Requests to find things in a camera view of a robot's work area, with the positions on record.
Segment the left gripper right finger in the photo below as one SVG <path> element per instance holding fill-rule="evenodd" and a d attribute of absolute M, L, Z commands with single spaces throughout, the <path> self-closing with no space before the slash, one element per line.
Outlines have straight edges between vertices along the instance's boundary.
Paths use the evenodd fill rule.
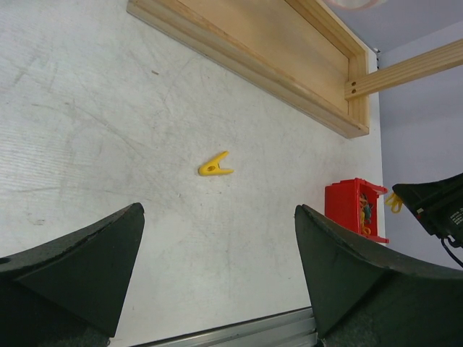
<path fill-rule="evenodd" d="M 297 246 L 323 346 L 460 346 L 462 272 L 368 240 L 307 205 Z"/>

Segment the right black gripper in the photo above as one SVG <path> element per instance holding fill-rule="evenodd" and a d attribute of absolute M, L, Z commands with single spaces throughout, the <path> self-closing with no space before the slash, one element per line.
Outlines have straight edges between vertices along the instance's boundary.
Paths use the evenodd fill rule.
<path fill-rule="evenodd" d="M 431 236 L 462 246 L 462 175 L 421 184 L 395 184 L 395 195 Z"/>

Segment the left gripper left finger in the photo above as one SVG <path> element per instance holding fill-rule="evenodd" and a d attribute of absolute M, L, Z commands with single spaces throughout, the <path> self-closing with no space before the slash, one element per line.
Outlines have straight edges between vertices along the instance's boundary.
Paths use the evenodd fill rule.
<path fill-rule="evenodd" d="M 1 258 L 2 346 L 108 346 L 144 229 L 137 202 Z"/>

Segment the yellow clothes peg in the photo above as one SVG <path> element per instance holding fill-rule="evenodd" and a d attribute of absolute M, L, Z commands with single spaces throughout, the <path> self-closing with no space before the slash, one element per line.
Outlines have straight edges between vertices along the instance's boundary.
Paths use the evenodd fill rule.
<path fill-rule="evenodd" d="M 390 207 L 392 213 L 397 214 L 402 210 L 403 201 L 395 192 L 393 192 L 384 200 L 384 204 L 385 206 Z"/>
<path fill-rule="evenodd" d="M 197 170 L 200 176 L 223 176 L 234 173 L 233 169 L 220 167 L 221 161 L 229 154 L 228 151 L 216 155 Z"/>

